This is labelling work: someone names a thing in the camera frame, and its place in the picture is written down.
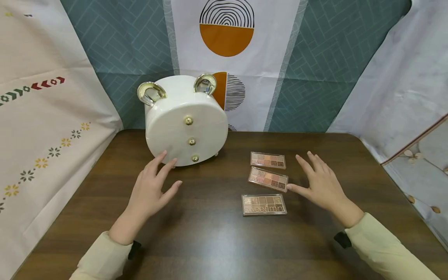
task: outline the hand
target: hand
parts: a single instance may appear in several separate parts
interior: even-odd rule
[[[126,211],[131,215],[147,220],[162,209],[177,193],[182,181],[176,181],[166,193],[161,189],[168,173],[177,159],[169,161],[157,174],[157,167],[165,158],[166,151],[150,161],[137,177]]]
[[[169,161],[157,174],[166,151],[150,161],[140,172],[128,206],[109,231],[109,237],[120,244],[131,244],[146,220],[162,209],[177,193],[182,181],[176,181],[166,193],[161,189],[177,159]]]
[[[351,228],[362,219],[364,212],[346,197],[333,170],[318,155],[310,151],[307,154],[314,169],[299,155],[296,159],[307,175],[310,187],[287,184],[286,188],[330,211],[346,228]]]

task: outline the teal fabric backdrop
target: teal fabric backdrop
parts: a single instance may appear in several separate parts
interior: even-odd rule
[[[163,0],[61,0],[128,128],[141,82],[173,75]],[[269,131],[325,132],[410,0],[308,0]]]

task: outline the gold handle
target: gold handle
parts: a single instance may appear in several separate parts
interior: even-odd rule
[[[216,78],[211,74],[202,74],[194,81],[194,92],[203,92],[212,95],[216,89]]]
[[[155,82],[144,82],[140,84],[137,88],[137,96],[140,101],[151,108],[158,100],[167,98],[165,90]]]

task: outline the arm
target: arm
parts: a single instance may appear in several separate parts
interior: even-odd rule
[[[78,263],[70,280],[111,280],[123,273],[128,254],[137,233],[146,220],[162,209],[174,197],[182,181],[175,182],[162,193],[162,185],[177,159],[157,167],[166,155],[148,163],[140,172],[132,190],[128,206],[116,220],[109,232],[103,232]]]
[[[309,188],[288,184],[287,188],[330,211],[346,228],[360,257],[388,280],[438,280],[379,221],[350,201],[334,172],[319,156],[308,152],[314,169],[300,156],[296,159],[310,181]]]

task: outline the wrist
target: wrist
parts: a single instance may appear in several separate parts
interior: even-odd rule
[[[345,228],[355,226],[364,217],[364,211],[348,198],[332,205],[329,211]]]
[[[129,245],[134,241],[145,221],[125,210],[109,230],[109,237],[118,244]]]

